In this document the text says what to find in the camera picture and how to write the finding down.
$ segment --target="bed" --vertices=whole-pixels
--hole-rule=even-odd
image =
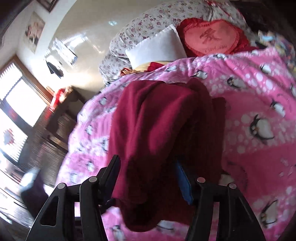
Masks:
[[[163,4],[147,11],[149,13],[140,17],[142,23],[153,12],[169,6],[176,6],[180,11],[180,8],[188,8],[193,2],[180,1],[174,4]],[[213,12],[209,4],[203,1],[198,1],[196,7],[201,7],[205,12],[209,8],[209,12]],[[248,32],[243,17],[234,7],[228,7],[220,5],[218,8],[214,6],[214,9],[223,8],[225,15],[221,12],[222,16],[218,14],[220,17],[228,18]],[[78,114],[57,184],[82,183],[107,166],[112,114],[122,91],[130,82],[162,80],[166,83],[186,83],[196,78],[207,87],[212,97],[224,97],[227,102],[221,163],[230,175],[223,175],[221,184],[234,181],[258,217],[266,240],[277,240],[296,210],[296,90],[295,80],[286,64],[276,49],[270,47],[228,56],[179,59],[152,72],[134,73],[116,79],[117,70],[112,63],[116,62],[117,68],[129,66],[123,50],[128,44],[133,45],[138,41],[127,43],[126,36],[123,37],[123,32],[133,29],[134,22],[140,23],[138,20],[132,21],[115,37],[118,41],[114,40],[110,44],[110,53],[100,67],[101,71],[105,71],[108,86],[89,100]],[[113,71],[110,76],[106,74],[108,69]],[[75,214],[79,216],[77,205]],[[215,239],[217,218],[216,208],[210,240]],[[116,207],[108,209],[102,219],[108,240],[184,240],[188,231],[186,225],[163,221],[148,232],[132,232],[125,227]]]

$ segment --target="white object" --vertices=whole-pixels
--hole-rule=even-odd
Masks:
[[[187,58],[178,32],[173,24],[126,50],[133,69],[154,61],[175,61]]]

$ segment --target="red heart pillow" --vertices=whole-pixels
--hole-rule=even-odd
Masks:
[[[225,20],[188,18],[177,26],[177,31],[189,57],[231,54],[249,46],[244,32]]]

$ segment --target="pink blanket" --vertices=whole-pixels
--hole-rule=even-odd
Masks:
[[[128,83],[186,83],[191,78],[201,80],[212,97],[226,99],[222,167],[245,195],[266,239],[276,240],[296,210],[296,89],[275,48],[180,59],[153,72],[127,75],[112,83],[78,114],[57,183],[81,183],[108,164],[112,113]],[[117,208],[111,208],[102,218],[110,241],[183,240],[188,229],[178,223],[165,223],[149,232],[133,233],[125,227]],[[216,210],[211,240],[217,223]]]

